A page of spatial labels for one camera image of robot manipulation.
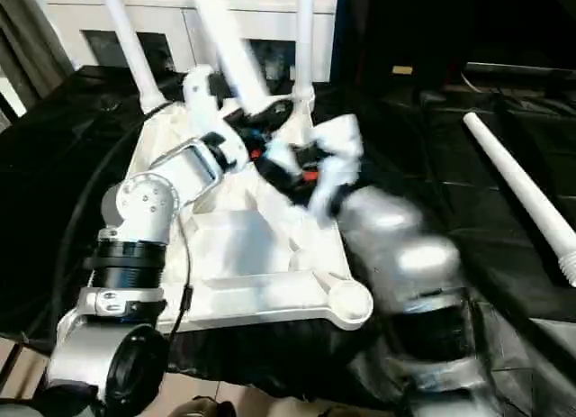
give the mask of white tube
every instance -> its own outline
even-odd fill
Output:
[[[163,104],[166,99],[160,93],[142,45],[132,28],[130,18],[122,0],[104,0],[112,16],[116,35],[120,41],[128,66],[140,92],[140,106],[147,113]]]
[[[468,113],[463,120],[552,247],[570,284],[576,286],[576,233],[572,227],[478,115]]]
[[[292,93],[296,100],[310,102],[310,108],[313,108],[312,37],[314,31],[314,0],[298,0],[297,24],[296,82]]]
[[[207,37],[216,47],[218,57],[232,92],[248,115],[264,111],[271,103],[266,83],[256,59],[240,39],[234,16],[225,0],[194,0]]]

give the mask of cabinet door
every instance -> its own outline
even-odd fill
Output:
[[[113,21],[103,5],[48,5],[49,15],[58,29],[64,47],[80,66],[113,65],[122,60],[113,34]],[[172,68],[185,72],[195,66],[192,45],[181,9],[170,7],[128,6],[128,15],[148,59],[166,52]]]
[[[296,41],[296,14],[278,12],[232,11],[244,39],[257,41]],[[184,18],[198,63],[218,67],[218,59],[210,41],[204,37],[200,17],[194,9],[185,9]],[[334,39],[333,14],[314,14],[312,76],[317,82],[329,81]]]

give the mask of black cable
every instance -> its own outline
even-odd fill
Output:
[[[162,111],[164,108],[169,106],[171,102],[166,102],[162,104],[158,108],[150,111],[149,113],[145,114],[142,118],[137,120],[132,126],[126,130],[126,133],[122,135],[122,137],[116,141],[116,144],[108,151],[108,153],[103,157],[100,161],[88,182],[82,189],[80,196],[76,201],[76,205],[74,206],[74,210],[70,215],[70,219],[67,223],[66,229],[64,230],[64,235],[62,237],[62,241],[60,243],[58,249],[58,255],[56,258],[56,266],[54,269],[54,278],[52,280],[52,293],[51,293],[51,322],[52,322],[52,341],[56,343],[56,331],[58,329],[58,321],[60,317],[61,308],[61,296],[62,296],[62,285],[65,279],[65,272],[68,266],[68,258],[70,254],[70,248],[72,246],[72,241],[76,236],[77,226],[80,223],[84,215],[84,211],[86,205],[88,204],[88,199],[90,195],[95,189],[96,184],[100,180],[104,171],[110,165],[112,159],[122,151],[122,148],[131,141],[132,137],[138,133],[139,128],[141,127],[144,122],[152,118],[154,115]]]
[[[192,293],[193,289],[190,286],[192,280],[192,256],[190,255],[190,248],[188,247],[188,238],[184,230],[184,224],[182,223],[182,216],[178,214],[176,217],[178,223],[178,231],[180,232],[180,237],[182,237],[182,242],[184,244],[184,250],[186,252],[186,281],[184,282],[184,287],[182,289],[182,298],[180,299],[180,312],[176,317],[172,331],[170,331],[170,336],[168,336],[168,346],[172,348],[174,340],[176,338],[176,333],[180,328],[182,323],[182,318],[184,314],[190,310],[190,304],[192,303]]]

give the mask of black plastic sheet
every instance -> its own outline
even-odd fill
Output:
[[[169,97],[181,98],[180,80],[160,79]],[[50,352],[48,312],[59,241],[98,161],[141,117],[135,91],[126,71],[84,68],[0,134],[0,331],[5,337],[25,338]],[[572,104],[468,93],[424,94],[413,101],[392,89],[373,100],[334,86],[318,86],[317,93],[316,122],[357,115],[366,177],[410,198],[425,212],[431,230],[449,235],[462,249],[507,415],[573,415],[572,387],[527,344],[534,337],[535,343],[548,343],[537,340],[541,331],[534,337],[530,329],[518,334],[509,322],[537,319],[538,329],[569,348],[576,343],[576,305],[571,304],[576,291],[461,123],[466,112],[478,112],[575,225]],[[86,283],[81,265],[103,226],[100,199],[122,179],[132,150],[133,145],[113,162],[93,193],[67,266],[66,307]],[[348,255],[355,276],[370,287]],[[514,299],[514,310],[508,310],[508,298]],[[255,385],[276,396],[393,408],[402,389],[386,365],[386,328],[376,308],[359,331],[310,320],[187,332],[177,338],[170,370]]]

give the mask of white plastic platform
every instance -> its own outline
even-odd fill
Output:
[[[233,102],[222,112],[227,113]],[[192,136],[183,105],[173,105],[143,129],[129,174]],[[290,204],[252,164],[182,211],[192,255],[192,306],[179,331],[326,318],[354,330],[370,317],[373,300],[350,275],[338,227],[321,229]],[[158,329],[171,331],[185,282],[186,255],[171,230],[162,279],[168,307]]]

